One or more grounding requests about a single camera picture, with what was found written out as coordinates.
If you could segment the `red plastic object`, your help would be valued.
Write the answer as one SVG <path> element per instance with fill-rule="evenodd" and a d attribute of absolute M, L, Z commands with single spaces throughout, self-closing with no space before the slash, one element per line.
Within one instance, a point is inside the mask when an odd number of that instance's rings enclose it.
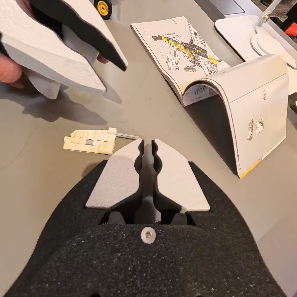
<path fill-rule="evenodd" d="M 293 22 L 288 29 L 286 29 L 285 33 L 289 36 L 297 36 L 297 24 Z"/>

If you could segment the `white monitor stand base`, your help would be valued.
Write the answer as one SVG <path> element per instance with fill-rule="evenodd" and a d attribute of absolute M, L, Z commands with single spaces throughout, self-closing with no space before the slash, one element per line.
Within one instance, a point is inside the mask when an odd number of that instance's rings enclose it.
<path fill-rule="evenodd" d="M 219 19 L 215 28 L 245 61 L 271 54 L 296 69 L 296 49 L 270 24 L 259 25 L 257 16 Z"/>

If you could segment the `grey laptop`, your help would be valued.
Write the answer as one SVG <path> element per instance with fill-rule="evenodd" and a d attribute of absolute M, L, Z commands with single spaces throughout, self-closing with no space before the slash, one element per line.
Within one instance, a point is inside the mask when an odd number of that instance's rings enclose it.
<path fill-rule="evenodd" d="M 245 10 L 234 0 L 194 0 L 194 2 L 213 21 L 221 17 L 245 13 Z"/>

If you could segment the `yellow black toy wheel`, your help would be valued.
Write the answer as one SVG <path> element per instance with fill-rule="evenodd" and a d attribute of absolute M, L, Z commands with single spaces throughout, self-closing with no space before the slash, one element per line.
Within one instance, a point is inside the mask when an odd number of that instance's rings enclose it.
<path fill-rule="evenodd" d="M 112 16 L 113 6 L 111 0 L 94 0 L 94 7 L 104 20 L 109 20 Z"/>

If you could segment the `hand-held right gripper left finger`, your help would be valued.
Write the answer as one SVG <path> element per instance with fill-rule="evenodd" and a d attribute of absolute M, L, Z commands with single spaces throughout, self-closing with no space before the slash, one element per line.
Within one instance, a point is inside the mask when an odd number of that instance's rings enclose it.
<path fill-rule="evenodd" d="M 139 189 L 137 158 L 142 160 L 143 139 L 139 138 L 115 152 L 107 161 L 85 207 L 90 209 L 112 209 L 132 196 Z"/>

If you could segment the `person's left hand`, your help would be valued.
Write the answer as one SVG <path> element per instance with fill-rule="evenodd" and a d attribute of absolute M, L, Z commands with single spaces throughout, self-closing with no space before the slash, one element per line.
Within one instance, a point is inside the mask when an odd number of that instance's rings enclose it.
<path fill-rule="evenodd" d="M 15 88 L 35 91 L 35 87 L 23 74 L 21 66 L 2 53 L 0 53 L 0 82 Z"/>

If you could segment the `white toy brick model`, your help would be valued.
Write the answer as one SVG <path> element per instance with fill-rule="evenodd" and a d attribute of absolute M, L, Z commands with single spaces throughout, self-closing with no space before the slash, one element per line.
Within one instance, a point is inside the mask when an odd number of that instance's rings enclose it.
<path fill-rule="evenodd" d="M 116 128 L 75 130 L 64 137 L 64 150 L 112 155 L 116 138 L 136 140 L 139 137 L 118 133 Z"/>

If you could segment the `open instruction booklet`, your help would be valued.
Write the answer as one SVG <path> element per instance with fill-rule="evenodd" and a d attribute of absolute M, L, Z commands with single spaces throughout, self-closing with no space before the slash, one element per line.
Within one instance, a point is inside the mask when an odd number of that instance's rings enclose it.
<path fill-rule="evenodd" d="M 219 95 L 239 179 L 286 138 L 289 72 L 281 48 L 230 67 L 185 17 L 131 28 L 183 107 Z"/>

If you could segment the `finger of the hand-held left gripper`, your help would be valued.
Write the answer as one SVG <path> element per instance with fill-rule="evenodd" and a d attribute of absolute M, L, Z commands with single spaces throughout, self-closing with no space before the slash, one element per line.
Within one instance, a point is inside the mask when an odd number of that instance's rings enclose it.
<path fill-rule="evenodd" d="M 127 59 L 90 1 L 32 0 L 30 4 L 47 16 L 66 25 L 104 58 L 126 71 Z"/>
<path fill-rule="evenodd" d="M 94 69 L 99 52 L 70 28 L 30 1 L 1 1 L 1 53 L 21 66 L 41 94 L 56 99 L 71 87 L 102 95 L 107 91 Z"/>

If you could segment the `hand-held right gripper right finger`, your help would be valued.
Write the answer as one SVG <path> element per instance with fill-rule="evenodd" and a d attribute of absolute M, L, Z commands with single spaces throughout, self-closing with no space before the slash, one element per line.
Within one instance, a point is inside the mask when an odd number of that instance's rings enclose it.
<path fill-rule="evenodd" d="M 154 156 L 154 206 L 159 212 L 209 211 L 210 205 L 188 160 L 163 141 L 151 142 Z"/>

